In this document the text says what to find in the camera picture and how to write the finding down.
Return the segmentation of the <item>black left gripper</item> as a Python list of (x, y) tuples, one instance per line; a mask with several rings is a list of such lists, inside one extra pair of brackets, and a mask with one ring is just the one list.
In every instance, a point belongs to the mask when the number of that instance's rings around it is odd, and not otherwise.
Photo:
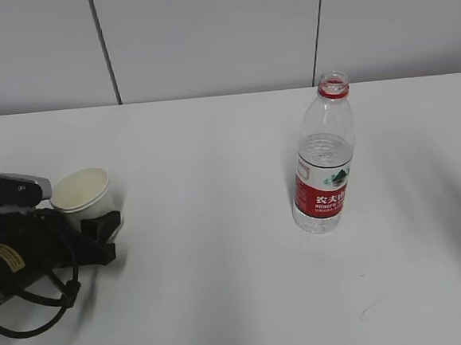
[(73, 229), (62, 213), (39, 209), (28, 214), (0, 214), (0, 244), (15, 249), (27, 263), (47, 268), (108, 265), (116, 256), (111, 239), (121, 226), (118, 210), (82, 219)]

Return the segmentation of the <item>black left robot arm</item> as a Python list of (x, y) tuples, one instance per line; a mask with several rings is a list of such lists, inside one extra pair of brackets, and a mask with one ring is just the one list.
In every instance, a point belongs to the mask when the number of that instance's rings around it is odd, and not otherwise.
[[(115, 259), (110, 238), (120, 224), (117, 210), (82, 220), (81, 231), (52, 209), (0, 214), (0, 305), (18, 296), (42, 306), (72, 307), (80, 291), (78, 269)], [(61, 298), (26, 291), (44, 276), (61, 291)]]

